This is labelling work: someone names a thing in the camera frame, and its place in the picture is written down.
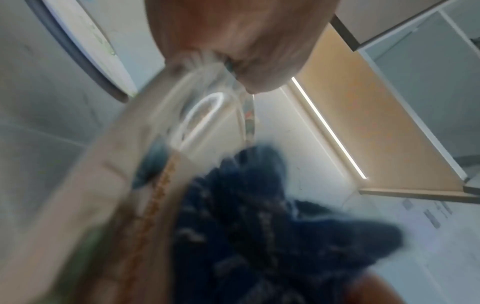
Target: led light strip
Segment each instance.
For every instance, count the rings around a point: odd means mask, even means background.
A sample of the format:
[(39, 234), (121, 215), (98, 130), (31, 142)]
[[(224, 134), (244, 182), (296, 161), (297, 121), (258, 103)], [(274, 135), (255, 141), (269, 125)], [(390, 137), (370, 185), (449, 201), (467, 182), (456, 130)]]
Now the led light strip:
[(305, 91), (303, 90), (303, 88), (300, 86), (299, 82), (295, 79), (295, 77), (293, 77), (291, 79), (293, 81), (293, 83), (296, 85), (297, 89), (300, 91), (300, 93), (303, 95), (303, 97), (305, 98), (305, 100), (308, 102), (308, 104), (310, 105), (310, 107), (312, 108), (312, 110), (315, 112), (315, 114), (318, 116), (318, 118), (320, 118), (320, 121), (321, 123), (323, 123), (323, 125), (326, 127), (326, 129), (328, 130), (328, 132), (330, 133), (330, 135), (333, 137), (333, 139), (335, 140), (336, 144), (338, 144), (338, 146), (340, 147), (340, 149), (342, 150), (342, 152), (345, 154), (345, 156), (348, 158), (348, 160), (350, 161), (350, 163), (353, 165), (353, 167), (355, 168), (355, 170), (358, 172), (358, 174), (360, 175), (360, 177), (362, 179), (367, 179), (367, 177), (365, 176), (365, 174), (362, 172), (362, 170), (360, 170), (360, 167), (357, 165), (357, 163), (355, 163), (354, 159), (350, 156), (350, 154), (348, 153), (348, 151), (345, 149), (344, 145), (341, 143), (340, 139), (335, 135), (334, 131), (332, 130), (332, 128), (329, 126), (329, 124), (326, 122), (326, 120), (323, 118), (323, 116), (320, 114), (320, 112), (317, 110), (317, 108), (315, 107), (314, 103), (310, 100), (309, 96), (305, 93)]

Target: blue towel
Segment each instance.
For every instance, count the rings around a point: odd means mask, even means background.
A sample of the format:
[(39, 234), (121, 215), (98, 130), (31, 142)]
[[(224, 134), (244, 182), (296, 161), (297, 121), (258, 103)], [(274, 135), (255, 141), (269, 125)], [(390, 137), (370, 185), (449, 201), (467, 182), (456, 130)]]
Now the blue towel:
[(342, 303), (362, 271), (403, 244), (396, 226), (285, 195), (270, 146), (194, 179), (174, 229), (174, 302)]

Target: dark blue fabric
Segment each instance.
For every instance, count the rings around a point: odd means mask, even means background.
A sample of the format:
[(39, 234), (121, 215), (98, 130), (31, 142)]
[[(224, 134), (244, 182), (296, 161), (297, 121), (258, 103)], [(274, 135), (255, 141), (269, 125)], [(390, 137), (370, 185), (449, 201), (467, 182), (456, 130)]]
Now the dark blue fabric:
[(175, 303), (341, 303), (402, 246), (393, 225), (287, 199), (286, 175), (275, 149), (256, 146), (192, 181), (171, 249)]

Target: blue cloth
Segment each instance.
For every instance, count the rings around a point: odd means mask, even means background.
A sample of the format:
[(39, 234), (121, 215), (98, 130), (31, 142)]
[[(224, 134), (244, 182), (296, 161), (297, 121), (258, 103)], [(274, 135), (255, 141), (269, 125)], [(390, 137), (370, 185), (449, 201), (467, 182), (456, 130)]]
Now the blue cloth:
[(175, 303), (341, 303), (402, 246), (393, 225), (287, 199), (286, 176), (280, 154), (256, 146), (191, 182), (171, 249)]

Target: skin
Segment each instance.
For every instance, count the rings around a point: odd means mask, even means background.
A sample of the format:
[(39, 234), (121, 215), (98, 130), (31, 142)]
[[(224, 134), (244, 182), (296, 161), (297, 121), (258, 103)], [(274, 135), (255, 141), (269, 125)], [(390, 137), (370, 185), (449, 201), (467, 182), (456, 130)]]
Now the skin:
[[(152, 36), (165, 57), (213, 50), (232, 62), (252, 93), (274, 90), (300, 71), (340, 0), (145, 0)], [(380, 277), (366, 273), (345, 304), (403, 304)]]

